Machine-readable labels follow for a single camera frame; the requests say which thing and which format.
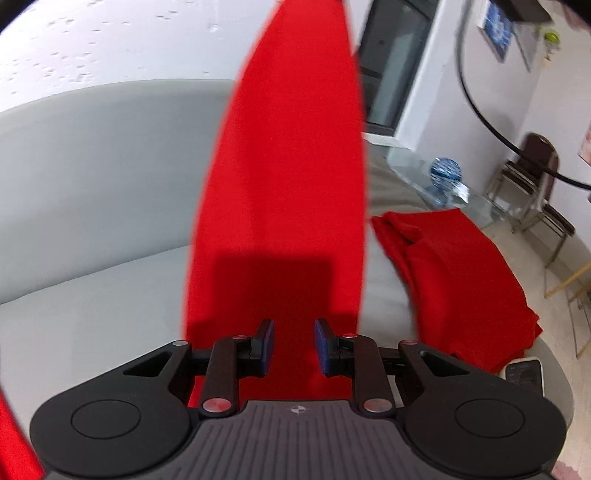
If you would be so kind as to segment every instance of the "floor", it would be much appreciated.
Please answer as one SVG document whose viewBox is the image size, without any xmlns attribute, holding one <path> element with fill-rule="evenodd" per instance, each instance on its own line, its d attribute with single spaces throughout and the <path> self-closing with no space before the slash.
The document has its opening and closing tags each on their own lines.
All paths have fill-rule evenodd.
<svg viewBox="0 0 591 480">
<path fill-rule="evenodd" d="M 544 329 L 542 338 L 553 351 L 573 389 L 575 408 L 573 424 L 569 428 L 560 460 L 577 471 L 583 480 L 591 480 L 591 348 L 577 360 L 573 340 L 573 326 L 579 349 L 591 333 L 585 311 L 569 304 L 565 292 L 550 299 L 544 298 L 547 288 L 556 286 L 565 277 L 564 267 L 557 263 L 553 271 L 546 271 L 547 249 L 532 235 L 513 235 L 507 222 L 497 222 L 485 230 L 503 253 L 511 270 L 521 283 L 528 304 L 539 316 Z"/>
</svg>

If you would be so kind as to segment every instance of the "silver screw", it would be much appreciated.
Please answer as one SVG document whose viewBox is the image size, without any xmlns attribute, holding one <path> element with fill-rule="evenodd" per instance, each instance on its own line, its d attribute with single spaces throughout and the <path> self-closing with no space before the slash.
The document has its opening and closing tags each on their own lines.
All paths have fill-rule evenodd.
<svg viewBox="0 0 591 480">
<path fill-rule="evenodd" d="M 392 402 L 385 398 L 370 398 L 363 402 L 363 407 L 370 413 L 384 413 L 392 409 Z"/>
<path fill-rule="evenodd" d="M 203 402 L 203 409 L 209 413 L 223 413 L 229 410 L 232 403 L 225 398 L 209 398 Z"/>
</svg>

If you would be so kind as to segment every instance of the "chair backrest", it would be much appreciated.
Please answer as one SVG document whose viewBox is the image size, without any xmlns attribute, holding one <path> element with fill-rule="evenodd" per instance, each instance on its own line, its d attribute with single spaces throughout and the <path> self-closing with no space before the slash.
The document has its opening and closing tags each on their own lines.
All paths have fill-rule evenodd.
<svg viewBox="0 0 591 480">
<path fill-rule="evenodd" d="M 558 154 L 552 143 L 550 143 L 546 137 L 535 133 L 529 133 L 525 136 L 521 149 L 528 158 L 538 160 L 546 167 L 557 168 L 557 165 L 556 167 L 552 167 L 551 163 L 558 160 Z M 524 157 L 519 157 L 519 159 L 517 159 L 517 164 L 527 173 L 536 178 L 538 180 L 538 185 L 540 184 L 544 171 L 538 165 L 526 160 Z"/>
<path fill-rule="evenodd" d="M 230 80 L 146 80 L 0 114 L 0 303 L 187 245 Z"/>
</svg>

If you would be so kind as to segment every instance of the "red fabric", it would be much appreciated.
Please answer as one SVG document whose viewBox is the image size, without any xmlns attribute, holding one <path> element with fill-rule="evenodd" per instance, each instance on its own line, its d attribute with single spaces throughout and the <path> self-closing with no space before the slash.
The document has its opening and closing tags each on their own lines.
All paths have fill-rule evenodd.
<svg viewBox="0 0 591 480">
<path fill-rule="evenodd" d="M 241 398 L 348 398 L 320 374 L 313 322 L 356 330 L 365 214 L 362 110 L 341 0 L 285 0 L 231 103 L 187 290 L 194 348 L 275 320 L 266 379 Z M 193 399 L 199 392 L 196 387 Z"/>
<path fill-rule="evenodd" d="M 0 480 L 37 480 L 43 469 L 0 391 Z"/>
<path fill-rule="evenodd" d="M 423 343 L 496 373 L 541 333 L 503 256 L 460 210 L 372 223 L 408 285 Z"/>
</svg>

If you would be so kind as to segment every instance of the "wall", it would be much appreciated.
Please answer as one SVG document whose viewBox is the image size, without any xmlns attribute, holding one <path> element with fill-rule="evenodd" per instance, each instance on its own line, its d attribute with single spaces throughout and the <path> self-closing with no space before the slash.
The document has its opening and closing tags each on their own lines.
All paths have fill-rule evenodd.
<svg viewBox="0 0 591 480">
<path fill-rule="evenodd" d="M 399 140 L 426 158 L 454 158 L 462 166 L 466 184 L 482 192 L 497 165 L 508 158 L 508 152 L 478 121 L 460 90 L 453 42 L 462 2 L 450 1 L 456 2 L 455 6 L 447 3 L 447 22 L 440 25 L 439 30 L 439 37 L 443 37 L 446 44 L 440 48 L 436 60 L 442 72 L 437 93 L 430 104 L 423 106 L 429 109 L 429 116 L 416 127 L 420 131 L 414 133 L 414 145 Z M 476 25 L 481 5 L 481 1 L 476 2 L 467 31 L 466 82 L 477 106 L 489 121 L 510 140 L 518 141 L 538 81 L 541 61 L 535 61 L 532 72 L 528 72 L 515 38 L 511 41 L 505 63 L 497 61 Z"/>
<path fill-rule="evenodd" d="M 571 30 L 564 18 L 550 10 L 561 36 L 561 51 L 544 68 L 521 133 L 534 131 L 553 143 L 560 156 L 560 173 L 591 183 L 591 166 L 579 156 L 591 122 L 591 35 Z M 556 182 L 550 203 L 577 229 L 591 248 L 589 193 Z"/>
<path fill-rule="evenodd" d="M 37 0 L 0 35 L 0 111 L 125 80 L 234 79 L 277 0 Z M 371 0 L 348 2 L 361 37 Z"/>
</svg>

